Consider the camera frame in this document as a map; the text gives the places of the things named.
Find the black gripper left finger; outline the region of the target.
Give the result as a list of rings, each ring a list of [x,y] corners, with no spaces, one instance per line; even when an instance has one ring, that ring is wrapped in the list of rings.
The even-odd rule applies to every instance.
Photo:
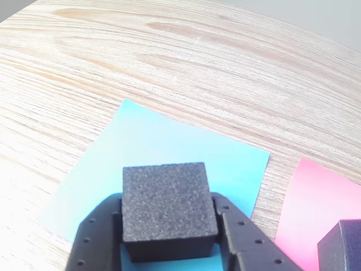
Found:
[[[66,270],[121,270],[121,196],[116,193],[100,202],[80,223]]]

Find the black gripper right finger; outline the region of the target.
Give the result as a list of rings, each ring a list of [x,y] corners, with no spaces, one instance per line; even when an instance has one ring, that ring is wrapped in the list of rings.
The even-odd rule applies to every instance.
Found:
[[[223,270],[301,270],[228,198],[212,193]]]

